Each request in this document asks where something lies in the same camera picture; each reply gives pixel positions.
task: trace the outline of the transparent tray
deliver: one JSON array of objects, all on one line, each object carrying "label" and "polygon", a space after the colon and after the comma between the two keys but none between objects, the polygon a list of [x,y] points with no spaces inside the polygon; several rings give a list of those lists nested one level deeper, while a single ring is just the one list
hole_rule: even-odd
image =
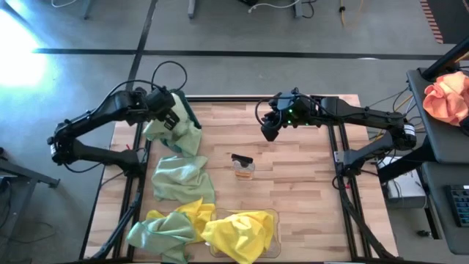
[{"label": "transparent tray", "polygon": [[[231,216],[236,213],[245,213],[245,212],[254,212],[254,211],[261,211],[261,210],[228,210],[228,209],[216,209],[214,213],[212,213],[212,221],[225,219],[228,216]],[[281,251],[281,242],[280,237],[278,236],[278,213],[274,209],[264,209],[273,216],[273,236],[272,241],[270,242],[270,247],[266,252],[263,252],[259,257],[265,258],[276,258],[280,255]],[[214,246],[210,246],[210,254],[213,257],[228,257],[225,253],[219,251]]]}]

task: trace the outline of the sunlight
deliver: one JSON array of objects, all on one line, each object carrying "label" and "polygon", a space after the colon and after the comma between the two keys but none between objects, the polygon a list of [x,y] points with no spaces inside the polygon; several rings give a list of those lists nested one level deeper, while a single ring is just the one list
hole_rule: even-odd
[{"label": "sunlight", "polygon": [[0,85],[1,88],[27,86],[37,88],[47,61],[33,34],[10,14],[0,10]]}]

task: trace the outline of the keyboard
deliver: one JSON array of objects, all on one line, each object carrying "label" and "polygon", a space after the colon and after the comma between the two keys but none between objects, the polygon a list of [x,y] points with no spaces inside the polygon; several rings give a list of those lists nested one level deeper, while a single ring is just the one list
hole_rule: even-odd
[{"label": "keyboard", "polygon": [[454,220],[458,227],[469,227],[469,185],[445,186]]}]

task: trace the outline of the crumpled cloth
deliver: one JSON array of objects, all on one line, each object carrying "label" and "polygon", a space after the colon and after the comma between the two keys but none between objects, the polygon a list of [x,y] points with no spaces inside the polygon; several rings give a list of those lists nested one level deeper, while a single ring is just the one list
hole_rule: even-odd
[{"label": "crumpled cloth", "polygon": [[445,74],[425,89],[423,106],[432,117],[459,126],[469,113],[469,77],[463,72]]},{"label": "crumpled cloth", "polygon": [[[212,213],[215,210],[215,204],[202,203],[203,198],[195,202],[188,203],[187,205],[179,206],[174,212],[185,213],[192,223],[192,227],[196,231],[196,239],[191,243],[203,241],[200,236],[204,231],[205,224],[211,220]],[[147,213],[147,219],[159,219],[165,216],[157,210],[150,210]]]},{"label": "crumpled cloth", "polygon": [[215,190],[210,176],[202,167],[208,158],[163,157],[152,176],[153,195],[157,200],[177,200],[183,204],[200,197],[205,203],[215,203]]},{"label": "crumpled cloth", "polygon": [[265,211],[254,211],[209,221],[202,237],[240,264],[250,264],[270,247],[273,216]]},{"label": "crumpled cloth", "polygon": [[184,213],[178,212],[136,223],[126,238],[132,246],[161,254],[164,263],[176,264],[188,262],[184,256],[185,245],[195,239],[191,221]]},{"label": "crumpled cloth", "polygon": [[171,110],[179,117],[180,121],[170,131],[165,128],[164,122],[153,120],[144,129],[144,135],[148,140],[160,139],[167,147],[175,152],[181,152],[185,157],[197,155],[202,130],[195,127],[189,114],[185,110],[179,96],[171,94],[176,103]]}]

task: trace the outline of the wooden tabletop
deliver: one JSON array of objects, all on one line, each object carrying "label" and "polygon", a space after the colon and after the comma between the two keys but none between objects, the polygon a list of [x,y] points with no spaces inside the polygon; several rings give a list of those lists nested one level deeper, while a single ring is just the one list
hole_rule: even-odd
[{"label": "wooden tabletop", "polygon": [[[353,106],[359,106],[357,95],[340,95]],[[205,169],[216,192],[216,207],[223,209],[274,209],[279,215],[281,253],[277,258],[259,258],[266,262],[344,261],[350,260],[339,192],[331,185],[335,175],[327,127],[281,129],[274,142],[267,142],[254,118],[255,103],[191,103],[202,124],[199,155],[209,158]],[[267,104],[259,114],[268,111]],[[369,143],[365,127],[346,125],[350,148]],[[118,122],[112,139],[112,150],[132,145],[135,127]],[[338,129],[336,138],[340,139]],[[254,158],[254,179],[239,181],[232,170],[232,153]],[[151,177],[161,157],[174,155],[159,141],[152,144],[147,181],[140,219],[148,210],[170,213],[181,204],[157,202],[153,198]],[[119,173],[115,166],[106,168],[103,180]],[[374,175],[357,177],[366,223],[378,240],[392,254],[396,244],[385,207],[380,182]],[[100,190],[85,257],[93,255],[108,239],[119,219],[125,177],[118,177]],[[359,252],[360,235],[354,225]],[[127,244],[121,253],[125,255]],[[194,262],[232,261],[213,257],[204,243],[186,246]],[[157,262],[160,256],[136,249],[134,261]]]}]

